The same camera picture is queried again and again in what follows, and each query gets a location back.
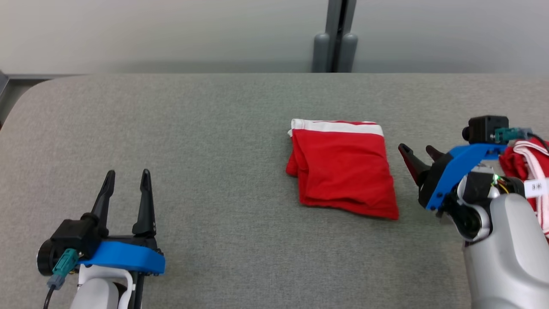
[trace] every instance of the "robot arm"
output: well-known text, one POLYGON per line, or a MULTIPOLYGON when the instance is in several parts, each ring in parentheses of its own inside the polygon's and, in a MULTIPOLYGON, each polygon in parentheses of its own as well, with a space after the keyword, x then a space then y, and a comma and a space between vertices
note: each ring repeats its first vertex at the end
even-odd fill
POLYGON ((431 167, 404 144, 399 150, 418 185, 424 208, 448 215, 464 239, 472 308, 549 306, 549 246, 516 178, 494 174, 482 160, 497 159, 510 139, 528 129, 510 129, 506 117, 473 118, 463 137, 470 145, 427 152, 431 167))
POLYGON ((79 274, 71 308, 139 309, 146 276, 163 274, 165 258, 156 245, 156 224, 149 170, 141 179, 141 204, 133 235, 111 236, 107 229, 109 199, 114 192, 115 172, 107 173, 91 213, 80 220, 64 220, 37 255, 38 271, 51 276, 47 308, 53 290, 65 276, 79 274), (126 285, 113 279, 125 279, 126 285))

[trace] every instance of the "gray table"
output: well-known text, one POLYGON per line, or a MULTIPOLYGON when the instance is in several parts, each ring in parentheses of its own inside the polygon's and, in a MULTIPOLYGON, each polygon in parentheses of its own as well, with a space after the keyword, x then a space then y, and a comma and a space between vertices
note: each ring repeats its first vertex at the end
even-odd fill
MULTIPOLYGON (((144 308, 467 308, 461 241, 416 202, 397 145, 461 144, 475 115, 546 125, 548 78, 506 75, 106 75, 32 88, 0 131, 2 307, 38 308, 40 244, 115 169, 108 227, 131 231, 152 174, 163 277, 144 308), (384 129, 400 220, 299 205, 291 118, 384 129)), ((75 276, 54 293, 68 307, 75 276)))

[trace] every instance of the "white stripe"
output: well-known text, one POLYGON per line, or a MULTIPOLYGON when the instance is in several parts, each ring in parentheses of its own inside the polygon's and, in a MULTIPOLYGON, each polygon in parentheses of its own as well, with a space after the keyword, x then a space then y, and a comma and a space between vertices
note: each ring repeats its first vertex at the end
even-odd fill
MULTIPOLYGON (((544 179, 545 173, 543 169, 541 168, 540 163, 534 156, 534 154, 530 151, 529 148, 536 149, 543 153, 544 155, 548 156, 547 150, 545 148, 540 147, 534 143, 528 142, 528 141, 518 141, 514 147, 513 151, 515 153, 518 153, 520 155, 523 155, 524 159, 526 160, 526 163, 528 164, 528 174, 534 179, 544 179)), ((537 221, 540 223, 542 222, 543 218, 543 225, 541 226, 541 229, 544 233, 549 231, 549 195, 543 194, 536 198, 536 210, 537 210, 537 221)))
POLYGON ((356 125, 351 123, 341 123, 323 120, 305 120, 305 119, 292 119, 292 130, 308 130, 318 132, 342 132, 342 133, 364 133, 364 134, 376 134, 383 136, 383 130, 381 126, 374 122, 364 125, 356 125))

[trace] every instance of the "blue plastic bracket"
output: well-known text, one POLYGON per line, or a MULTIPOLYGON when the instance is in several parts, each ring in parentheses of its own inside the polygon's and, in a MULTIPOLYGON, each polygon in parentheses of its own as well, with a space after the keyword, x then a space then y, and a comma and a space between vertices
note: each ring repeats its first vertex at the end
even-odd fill
POLYGON ((152 274, 164 274, 166 259, 147 247, 124 244, 119 241, 102 241, 90 260, 82 265, 98 265, 152 274))
POLYGON ((444 197, 450 193, 465 175, 467 175, 482 160, 497 160, 505 151, 507 145, 472 144, 457 146, 449 151, 453 157, 448 162, 433 195, 427 204, 427 209, 438 210, 442 206, 444 197))

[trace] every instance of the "red and white garment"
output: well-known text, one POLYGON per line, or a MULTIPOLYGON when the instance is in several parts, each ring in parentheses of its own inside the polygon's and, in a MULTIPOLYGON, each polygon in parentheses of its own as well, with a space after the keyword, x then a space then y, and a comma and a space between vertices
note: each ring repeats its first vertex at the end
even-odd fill
POLYGON ((293 119, 286 172, 299 201, 397 220, 393 177, 381 126, 374 122, 293 119))
MULTIPOLYGON (((506 176, 527 179, 545 179, 549 176, 549 153, 538 140, 519 140, 514 147, 500 156, 500 164, 506 176)), ((536 212, 537 221, 549 238, 549 195, 529 198, 536 212)))

